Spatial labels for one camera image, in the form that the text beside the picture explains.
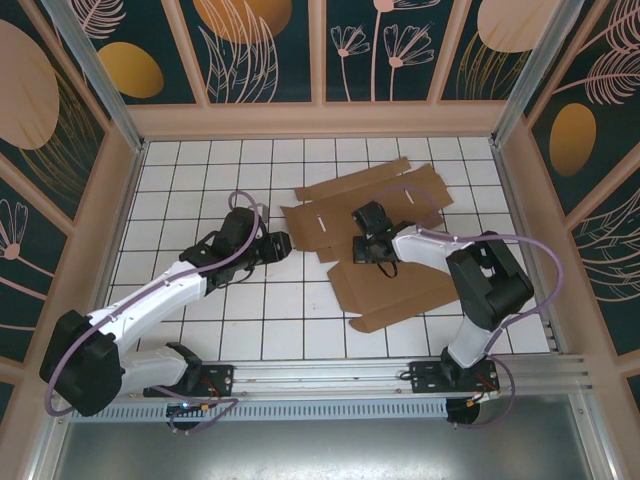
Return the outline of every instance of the floor tile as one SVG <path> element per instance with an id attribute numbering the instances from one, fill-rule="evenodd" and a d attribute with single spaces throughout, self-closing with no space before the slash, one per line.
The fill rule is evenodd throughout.
<path id="1" fill-rule="evenodd" d="M 184 315 L 186 322 L 193 320 L 222 320 L 224 313 L 225 289 L 216 289 L 197 302 L 187 305 Z"/>
<path id="2" fill-rule="evenodd" d="M 264 322 L 263 360 L 302 359 L 302 320 Z"/>
<path id="3" fill-rule="evenodd" d="M 482 230 L 492 230 L 497 233 L 515 235 L 513 221 L 508 213 L 481 213 L 479 215 Z"/>
<path id="4" fill-rule="evenodd" d="M 116 284 L 144 285 L 151 281 L 156 252 L 122 252 Z"/>
<path id="5" fill-rule="evenodd" d="M 549 353 L 549 343 L 539 315 L 531 315 L 510 327 L 513 353 Z"/>
<path id="6" fill-rule="evenodd" d="M 206 175 L 206 165 L 178 165 L 171 190 L 202 190 Z"/>
<path id="7" fill-rule="evenodd" d="M 167 220 L 162 227 L 160 250 L 184 250 L 196 242 L 197 220 Z"/>
<path id="8" fill-rule="evenodd" d="M 262 319 L 264 284 L 245 283 L 227 288 L 225 320 Z"/>
<path id="9" fill-rule="evenodd" d="M 223 140 L 211 142 L 209 163 L 226 164 L 239 163 L 242 142 L 240 140 Z"/>
<path id="10" fill-rule="evenodd" d="M 172 220 L 198 218 L 201 205 L 202 191 L 171 192 L 166 218 Z"/>
<path id="11" fill-rule="evenodd" d="M 296 188 L 302 186 L 302 163 L 280 163 L 273 166 L 271 188 Z"/>
<path id="12" fill-rule="evenodd" d="M 436 161 L 433 166 L 448 187 L 469 185 L 467 169 L 462 160 Z"/>
<path id="13" fill-rule="evenodd" d="M 400 156 L 409 160 L 431 160 L 429 142 L 426 138 L 398 138 Z"/>
<path id="14" fill-rule="evenodd" d="M 305 284 L 304 312 L 305 318 L 342 317 L 342 309 L 329 282 Z"/>
<path id="15" fill-rule="evenodd" d="M 344 336 L 344 320 L 341 318 L 305 320 L 305 358 L 344 358 Z"/>
<path id="16" fill-rule="evenodd" d="M 139 192 L 169 191 L 175 167 L 144 167 L 138 185 Z"/>
<path id="17" fill-rule="evenodd" d="M 230 212 L 229 195 L 230 190 L 208 190 L 204 192 L 202 197 L 202 210 L 200 210 L 201 218 L 225 218 Z"/>
<path id="18" fill-rule="evenodd" d="M 229 188 L 235 190 L 238 183 L 238 170 L 237 164 L 209 165 L 205 190 L 229 190 Z"/>
<path id="19" fill-rule="evenodd" d="M 242 163 L 271 163 L 272 140 L 245 140 L 242 142 Z"/>
<path id="20" fill-rule="evenodd" d="M 139 352 L 156 350 L 164 347 L 168 342 L 179 342 L 182 324 L 159 323 L 140 339 Z"/>
<path id="21" fill-rule="evenodd" d="M 445 207 L 444 213 L 476 213 L 476 204 L 473 201 L 473 194 L 470 187 L 449 187 L 447 188 L 453 203 Z"/>
<path id="22" fill-rule="evenodd" d="M 169 192 L 140 192 L 136 194 L 131 212 L 132 220 L 158 220 L 164 218 Z"/>
<path id="23" fill-rule="evenodd" d="M 385 358 L 387 340 L 384 328 L 373 333 L 361 333 L 346 324 L 347 358 Z"/>
<path id="24" fill-rule="evenodd" d="M 471 185 L 500 185 L 498 169 L 493 160 L 465 162 Z"/>
<path id="25" fill-rule="evenodd" d="M 182 343 L 203 362 L 217 362 L 220 356 L 222 322 L 190 322 L 182 329 Z"/>
<path id="26" fill-rule="evenodd" d="M 175 165 L 180 142 L 151 142 L 145 165 Z"/>
<path id="27" fill-rule="evenodd" d="M 444 347 L 451 343 L 462 325 L 462 319 L 462 316 L 426 317 L 431 355 L 440 355 Z"/>
<path id="28" fill-rule="evenodd" d="M 307 163 L 304 165 L 305 186 L 333 180 L 338 176 L 336 164 L 334 163 Z"/>
<path id="29" fill-rule="evenodd" d="M 368 162 L 342 162 L 338 163 L 338 176 L 344 177 L 352 173 L 361 172 L 369 168 Z"/>
<path id="30" fill-rule="evenodd" d="M 298 163 L 304 161 L 304 140 L 274 140 L 273 163 Z"/>
<path id="31" fill-rule="evenodd" d="M 482 233 L 478 216 L 475 213 L 445 215 L 447 230 L 458 237 L 475 237 Z"/>
<path id="32" fill-rule="evenodd" d="M 206 164 L 209 159 L 209 149 L 211 142 L 180 142 L 180 152 L 178 154 L 179 165 Z"/>
<path id="33" fill-rule="evenodd" d="M 338 138 L 336 154 L 338 162 L 368 162 L 369 160 L 364 138 Z"/>
<path id="34" fill-rule="evenodd" d="M 269 188 L 271 183 L 271 165 L 240 165 L 239 189 Z"/>
<path id="35" fill-rule="evenodd" d="M 284 217 L 281 207 L 296 207 L 301 203 L 293 189 L 271 190 L 269 209 L 272 217 Z"/>
<path id="36" fill-rule="evenodd" d="M 220 360 L 260 360 L 262 323 L 261 321 L 224 322 Z"/>
<path id="37" fill-rule="evenodd" d="M 287 258 L 281 262 L 270 263 L 267 265 L 267 281 L 268 282 L 302 282 L 303 278 L 303 252 L 291 250 Z"/>
<path id="38" fill-rule="evenodd" d="M 429 345 L 423 317 L 413 317 L 387 327 L 390 357 L 428 357 Z"/>
<path id="39" fill-rule="evenodd" d="M 485 137 L 460 137 L 465 160 L 492 160 L 489 140 Z"/>
<path id="40" fill-rule="evenodd" d="M 327 272 L 337 262 L 320 263 L 318 255 L 314 252 L 305 252 L 304 254 L 304 279 L 307 282 L 319 281 L 326 282 L 329 280 Z"/>
<path id="41" fill-rule="evenodd" d="M 334 162 L 336 144 L 333 138 L 311 138 L 304 141 L 305 162 Z"/>
<path id="42" fill-rule="evenodd" d="M 389 162 L 400 157 L 395 138 L 367 138 L 370 162 Z"/>
<path id="43" fill-rule="evenodd" d="M 473 197 L 478 206 L 478 213 L 508 213 L 509 207 L 504 198 L 502 187 L 472 186 Z"/>
<path id="44" fill-rule="evenodd" d="M 302 283 L 268 283 L 265 292 L 264 318 L 302 318 Z"/>
<path id="45" fill-rule="evenodd" d="M 430 137 L 429 147 L 433 160 L 462 160 L 462 151 L 456 137 Z"/>
<path id="46" fill-rule="evenodd" d="M 157 250 L 162 232 L 162 220 L 135 220 L 129 222 L 124 250 Z"/>

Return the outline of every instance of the decorative wallpaper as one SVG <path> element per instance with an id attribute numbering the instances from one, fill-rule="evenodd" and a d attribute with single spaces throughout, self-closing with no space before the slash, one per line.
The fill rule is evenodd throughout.
<path id="1" fill-rule="evenodd" d="M 0 179 L 0 357 L 24 361 L 66 240 Z"/>
<path id="2" fill-rule="evenodd" d="M 553 62 L 551 62 L 551 65 L 549 65 L 549 68 L 547 69 L 544 76 L 540 80 L 540 83 L 538 84 L 538 88 L 536 88 L 535 92 L 533 92 L 533 95 L 531 96 L 529 103 L 527 103 L 527 106 L 524 108 L 524 114 L 527 117 L 531 113 L 531 110 L 533 110 L 533 107 L 535 107 L 536 103 L 538 102 L 538 99 L 540 98 L 542 91 L 546 88 L 549 77 L 551 77 L 553 72 L 555 72 L 556 68 L 558 68 L 558 64 L 564 57 L 564 54 L 567 53 L 567 49 L 569 48 L 569 45 L 571 45 L 571 42 L 573 42 L 573 39 L 575 38 L 576 33 L 578 33 L 578 30 L 580 29 L 582 22 L 584 22 L 584 19 L 589 13 L 589 11 L 591 10 L 591 7 L 593 7 L 594 2 L 595 0 L 585 0 L 584 3 L 582 4 L 582 8 L 580 9 L 580 14 L 578 15 L 577 20 L 571 26 L 571 30 L 569 30 L 569 33 L 567 33 L 567 36 L 565 37 L 564 42 L 562 42 L 562 45 L 560 46 L 560 49 L 558 50 L 556 57 L 554 58 Z"/>
<path id="3" fill-rule="evenodd" d="M 558 0 L 473 0 L 442 100 L 506 100 Z"/>
<path id="4" fill-rule="evenodd" d="M 14 388 L 13 384 L 0 380 L 0 431 L 2 431 L 2 420 L 7 408 L 9 408 L 9 401 Z"/>
<path id="5" fill-rule="evenodd" d="M 74 218 L 104 131 L 16 0 L 0 38 L 0 154 Z"/>
<path id="6" fill-rule="evenodd" d="M 573 230 L 618 355 L 640 349 L 640 170 Z"/>
<path id="7" fill-rule="evenodd" d="M 426 100 L 452 5 L 328 0 L 327 101 Z"/>
<path id="8" fill-rule="evenodd" d="M 211 103 L 311 101 L 307 0 L 180 0 Z"/>
<path id="9" fill-rule="evenodd" d="M 69 0 L 69 5 L 126 104 L 195 103 L 159 0 Z"/>
<path id="10" fill-rule="evenodd" d="M 533 134 L 565 213 L 640 141 L 640 4 L 612 1 Z"/>

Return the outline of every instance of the cardboard sheet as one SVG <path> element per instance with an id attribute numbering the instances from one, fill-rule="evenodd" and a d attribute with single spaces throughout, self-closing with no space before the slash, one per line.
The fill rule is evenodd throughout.
<path id="1" fill-rule="evenodd" d="M 298 250 L 317 252 L 321 262 L 339 261 L 329 271 L 329 280 L 341 308 L 362 315 L 351 320 L 351 326 L 361 332 L 373 332 L 457 298 L 451 277 L 439 270 L 400 263 L 398 276 L 390 279 L 376 265 L 353 263 L 353 237 L 360 231 L 351 213 L 371 200 L 382 204 L 394 224 L 402 220 L 429 227 L 442 223 L 438 210 L 453 203 L 444 182 L 430 165 L 408 172 L 410 168 L 409 161 L 401 158 L 298 188 L 298 199 L 310 203 L 282 207 Z"/>

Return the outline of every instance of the metal sheet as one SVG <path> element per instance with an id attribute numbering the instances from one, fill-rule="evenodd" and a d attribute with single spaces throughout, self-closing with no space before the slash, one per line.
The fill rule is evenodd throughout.
<path id="1" fill-rule="evenodd" d="M 493 409 L 503 401 L 491 402 Z M 489 415 L 489 409 L 482 414 Z M 495 428 L 441 419 L 228 422 L 193 437 L 161 424 L 74 424 L 57 479 L 591 478 L 566 397 L 519 397 Z"/>

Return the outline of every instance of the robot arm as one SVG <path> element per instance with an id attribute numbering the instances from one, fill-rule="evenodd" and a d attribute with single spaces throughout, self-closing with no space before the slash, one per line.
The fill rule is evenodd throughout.
<path id="1" fill-rule="evenodd" d="M 465 319 L 441 355 L 452 384 L 485 357 L 487 344 L 508 315 L 533 297 L 533 286 L 501 240 L 458 242 L 428 235 L 414 224 L 393 226 L 377 202 L 353 213 L 363 233 L 354 237 L 356 263 L 413 262 L 451 274 Z"/>
<path id="2" fill-rule="evenodd" d="M 254 212 L 234 208 L 219 232 L 211 232 L 187 248 L 166 272 L 117 303 L 83 316 L 76 311 L 57 322 L 45 354 L 40 377 L 50 381 L 54 369 L 76 339 L 129 300 L 135 301 L 112 321 L 103 325 L 71 356 L 55 389 L 80 414 L 94 415 L 118 395 L 156 385 L 178 386 L 189 392 L 201 378 L 202 361 L 187 347 L 168 343 L 157 350 L 129 352 L 137 341 L 171 312 L 225 287 L 239 270 L 251 273 L 257 265 L 278 262 L 291 252 L 289 235 L 269 233 L 268 211 L 261 213 L 261 235 L 236 260 L 206 272 L 176 275 L 216 264 L 236 252 L 251 234 Z M 161 288 L 144 294 L 151 287 Z"/>

